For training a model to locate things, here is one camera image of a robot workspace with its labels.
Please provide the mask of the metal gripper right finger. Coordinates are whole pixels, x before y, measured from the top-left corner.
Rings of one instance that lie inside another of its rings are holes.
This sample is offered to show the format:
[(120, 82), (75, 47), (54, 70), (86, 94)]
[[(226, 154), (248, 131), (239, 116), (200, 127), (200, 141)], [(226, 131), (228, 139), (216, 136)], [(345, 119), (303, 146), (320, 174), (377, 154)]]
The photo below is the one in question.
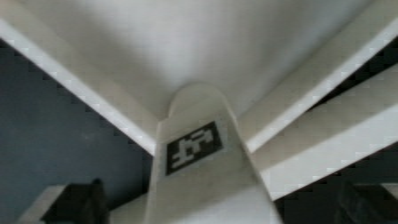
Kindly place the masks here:
[(335, 224), (398, 224), (398, 183), (345, 183)]

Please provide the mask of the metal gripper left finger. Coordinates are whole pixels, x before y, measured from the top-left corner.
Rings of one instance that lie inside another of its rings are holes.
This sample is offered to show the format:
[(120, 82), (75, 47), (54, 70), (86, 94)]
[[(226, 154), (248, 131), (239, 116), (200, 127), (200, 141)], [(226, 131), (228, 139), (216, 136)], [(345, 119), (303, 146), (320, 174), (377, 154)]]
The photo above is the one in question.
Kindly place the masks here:
[(111, 224), (104, 181), (50, 186), (15, 224)]

